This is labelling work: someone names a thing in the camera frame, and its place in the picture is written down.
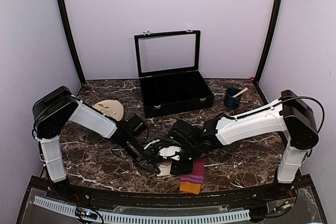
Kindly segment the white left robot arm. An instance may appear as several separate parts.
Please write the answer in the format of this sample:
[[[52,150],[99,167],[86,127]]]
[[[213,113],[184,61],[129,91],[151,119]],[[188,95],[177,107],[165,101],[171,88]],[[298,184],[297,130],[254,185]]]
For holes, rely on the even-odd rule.
[[[160,173],[151,151],[137,141],[137,137],[147,128],[137,115],[129,120],[117,121],[80,100],[65,86],[35,102],[32,113],[32,134],[39,143],[41,160],[46,166],[49,178],[55,183],[54,193],[63,201],[74,197],[74,189],[64,181],[67,174],[60,147],[60,135],[63,128],[70,123],[116,143],[138,167],[154,174]]]

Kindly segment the brown and white sock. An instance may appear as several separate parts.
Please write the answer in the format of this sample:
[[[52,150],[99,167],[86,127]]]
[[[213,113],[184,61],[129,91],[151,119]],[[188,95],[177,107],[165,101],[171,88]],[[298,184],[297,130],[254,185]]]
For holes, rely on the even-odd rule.
[[[157,174],[157,177],[166,177],[171,175],[171,163],[169,164],[159,164],[160,173]]]

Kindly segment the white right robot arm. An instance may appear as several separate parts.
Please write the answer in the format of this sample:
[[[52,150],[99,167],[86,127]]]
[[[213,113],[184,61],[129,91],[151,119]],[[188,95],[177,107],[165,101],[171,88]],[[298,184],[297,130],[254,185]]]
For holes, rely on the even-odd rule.
[[[181,170],[212,150],[257,135],[286,132],[287,145],[277,168],[277,181],[268,187],[269,197],[278,200],[287,193],[308,151],[319,141],[321,127],[316,125],[307,99],[285,90],[269,104],[237,115],[219,115],[202,128],[177,120],[168,133],[171,144],[159,148],[157,154],[175,160],[175,169]]]

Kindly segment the maroon purple orange sock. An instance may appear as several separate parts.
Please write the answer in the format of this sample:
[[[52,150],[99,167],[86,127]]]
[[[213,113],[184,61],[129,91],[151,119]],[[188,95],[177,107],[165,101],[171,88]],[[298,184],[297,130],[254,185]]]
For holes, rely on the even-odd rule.
[[[180,177],[180,191],[198,195],[204,182],[204,166],[206,157],[201,157],[193,162],[193,170],[190,174]]]

